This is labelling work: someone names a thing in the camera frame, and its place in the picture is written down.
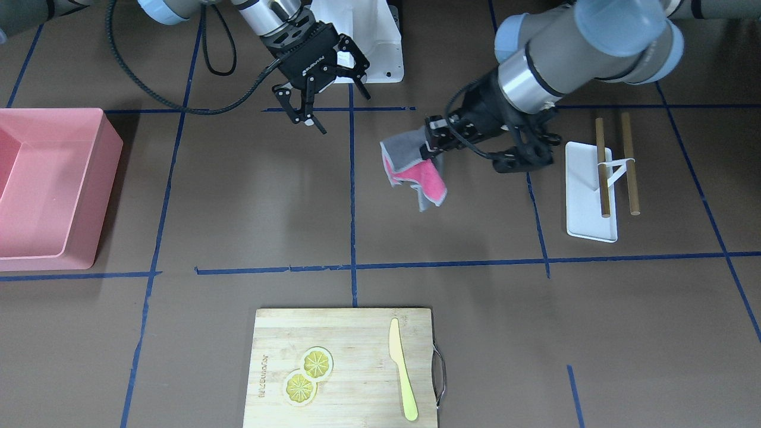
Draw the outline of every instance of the lime slice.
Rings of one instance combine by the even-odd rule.
[[[284,390],[288,403],[305,406],[317,393],[317,384],[305,378],[301,370],[295,370],[285,378]]]
[[[333,356],[323,347],[309,348],[301,359],[304,376],[312,382],[321,382],[333,370]]]

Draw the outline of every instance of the towel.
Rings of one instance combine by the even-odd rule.
[[[418,206],[425,211],[431,204],[441,206],[447,197],[447,186],[441,179],[441,155],[423,160],[420,146],[425,144],[425,129],[401,133],[380,142],[383,164],[391,186],[409,182],[418,193]]]

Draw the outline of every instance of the cable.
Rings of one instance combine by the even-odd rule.
[[[497,154],[497,153],[487,153],[487,152],[484,152],[484,151],[482,151],[481,149],[479,149],[478,147],[476,147],[476,146],[475,146],[473,143],[471,143],[470,141],[468,141],[468,140],[467,140],[465,137],[463,137],[463,136],[462,136],[462,135],[461,135],[461,134],[460,134],[460,133],[459,133],[459,132],[458,132],[458,131],[457,131],[457,130],[454,128],[454,122],[452,122],[452,119],[450,118],[450,115],[451,115],[450,111],[451,111],[451,108],[452,108],[452,104],[454,104],[454,102],[455,102],[455,101],[456,101],[456,100],[457,100],[457,99],[460,97],[460,95],[461,95],[463,92],[470,90],[470,89],[471,89],[471,88],[472,88],[472,87],[473,87],[473,86],[474,86],[476,83],[478,83],[478,81],[479,81],[479,80],[480,80],[480,79],[476,79],[476,80],[474,80],[474,81],[470,82],[469,84],[467,84],[467,85],[463,86],[462,88],[460,88],[460,90],[459,90],[459,91],[457,91],[457,92],[456,92],[456,93],[455,93],[455,94],[452,96],[452,98],[451,98],[451,99],[449,100],[449,102],[447,103],[447,106],[444,108],[444,115],[445,115],[444,117],[446,118],[446,121],[447,121],[447,127],[449,128],[449,130],[450,130],[450,131],[452,132],[452,134],[454,134],[454,136],[455,136],[455,137],[457,137],[457,139],[458,139],[458,140],[460,140],[460,142],[461,142],[461,143],[463,143],[463,144],[464,144],[464,145],[465,145],[467,148],[469,148],[470,150],[474,151],[474,152],[475,152],[475,153],[476,153],[478,156],[481,156],[481,157],[482,157],[482,158],[484,158],[484,159],[488,159],[488,160],[490,160],[490,161],[495,161],[495,160],[502,160],[502,159],[504,159],[504,158],[505,158],[504,156],[500,156],[500,155],[499,155],[499,154]]]
[[[225,33],[228,35],[228,40],[230,40],[230,47],[233,50],[233,65],[231,65],[230,69],[226,72],[220,72],[212,67],[211,62],[209,61],[209,47],[206,46],[206,5],[201,5],[201,47],[203,48],[203,60],[206,62],[206,68],[213,75],[229,76],[235,72],[235,67],[237,67],[237,51],[235,49],[235,40],[233,39],[233,34],[230,32],[230,27],[228,27],[227,21],[224,20],[224,17],[222,16],[222,13],[219,11],[217,6],[212,5],[212,10],[217,14],[219,21],[222,23],[222,27],[224,27]]]
[[[251,88],[249,88],[248,91],[246,91],[243,97],[240,97],[237,101],[235,101],[232,104],[228,104],[227,106],[214,109],[214,110],[184,107],[179,104],[175,104],[167,100],[166,98],[160,96],[156,92],[154,92],[145,83],[143,83],[142,80],[140,80],[124,62],[124,58],[122,58],[122,55],[119,53],[119,50],[116,48],[116,41],[113,39],[113,9],[115,8],[115,6],[116,6],[116,0],[109,0],[108,7],[106,9],[106,38],[108,39],[108,46],[111,49],[111,53],[113,54],[114,59],[116,59],[116,62],[119,64],[119,67],[121,67],[122,70],[124,70],[124,72],[129,76],[130,79],[132,79],[133,82],[135,82],[136,85],[138,85],[146,94],[150,95],[151,98],[155,99],[156,101],[162,103],[163,105],[167,107],[173,108],[183,113],[211,116],[211,115],[225,113],[230,110],[233,110],[235,107],[238,107],[245,100],[247,100],[248,97],[250,97],[251,94],[253,94],[256,88],[259,87],[262,81],[264,81],[264,79],[267,78],[268,75],[274,72],[280,66],[280,64],[282,64],[282,62],[288,58],[288,54],[281,56],[279,58],[275,58],[267,67],[264,68],[264,70],[262,70],[262,72],[259,74],[259,77],[256,78],[253,85],[251,85]]]

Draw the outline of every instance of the wooden stick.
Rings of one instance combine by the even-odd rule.
[[[634,145],[632,144],[632,120],[629,113],[621,115],[621,127],[623,128],[623,155],[625,158],[634,158]],[[626,161],[626,184],[629,187],[629,211],[633,216],[639,216],[639,190],[637,189],[637,170],[633,160]]]
[[[597,137],[597,163],[605,162],[605,129],[603,118],[598,117],[594,121],[594,134]],[[610,217],[610,192],[608,190],[608,167],[599,164],[597,166],[597,179],[600,182],[600,211],[603,218]]]

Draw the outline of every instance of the light blue joint cap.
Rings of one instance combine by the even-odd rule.
[[[619,57],[640,53],[666,29],[659,0],[578,0],[574,19],[590,45]]]
[[[518,39],[521,36],[521,26],[526,15],[528,14],[509,16],[499,25],[497,35],[494,37],[494,56],[500,64],[518,51]]]
[[[138,0],[138,3],[140,3],[140,7],[143,8],[143,11],[145,11],[149,17],[164,25],[175,25],[187,21],[187,18],[183,18],[174,13],[174,11],[164,3],[164,0]]]
[[[672,37],[671,51],[666,58],[666,62],[664,62],[661,69],[658,70],[658,72],[655,73],[653,77],[645,81],[640,81],[639,83],[633,83],[633,85],[644,85],[645,83],[652,83],[654,81],[661,80],[669,73],[671,73],[677,67],[677,64],[679,64],[680,59],[682,59],[682,54],[684,53],[684,36],[682,35],[682,32],[679,30],[679,28],[673,24],[673,22],[668,21],[668,24],[671,26]]]

